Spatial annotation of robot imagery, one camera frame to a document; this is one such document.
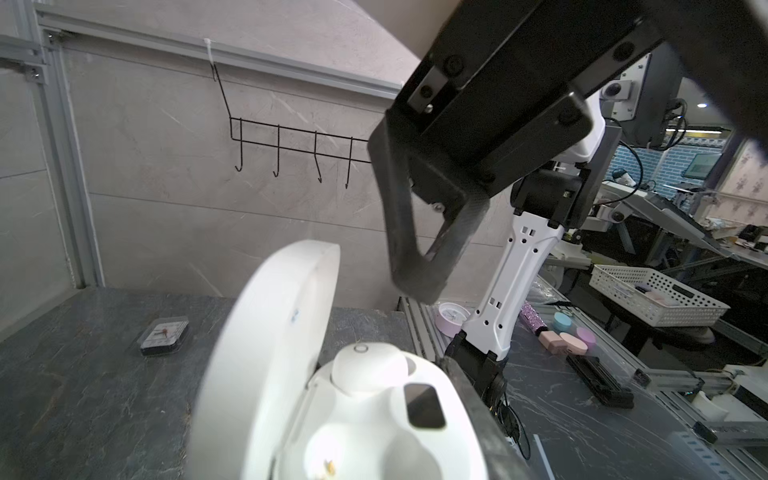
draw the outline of zip tie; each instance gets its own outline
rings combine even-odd
[[[211,65],[214,64],[214,54],[210,52],[210,38],[203,38],[203,41],[205,42],[205,48],[208,49],[208,61]]]

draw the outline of blue round container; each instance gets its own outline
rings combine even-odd
[[[552,328],[557,333],[565,333],[568,330],[571,329],[571,325],[573,325],[573,321],[571,320],[571,317],[564,314],[563,312],[557,312],[554,315],[554,325]]]

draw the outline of basket handle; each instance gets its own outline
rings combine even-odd
[[[681,286],[673,285],[672,286],[672,290],[674,290],[674,291],[676,291],[678,293],[682,293],[683,295],[687,296],[688,298],[693,298],[695,296],[695,293],[690,292],[688,290],[685,290]]]

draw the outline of white plastic basket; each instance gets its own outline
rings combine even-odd
[[[646,283],[680,305],[648,298],[635,283]],[[710,326],[730,308],[652,268],[595,265],[589,285],[650,326]]]

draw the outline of ceiling light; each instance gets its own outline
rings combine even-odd
[[[668,128],[667,131],[678,131],[674,128]],[[719,130],[685,130],[687,134],[722,134]]]

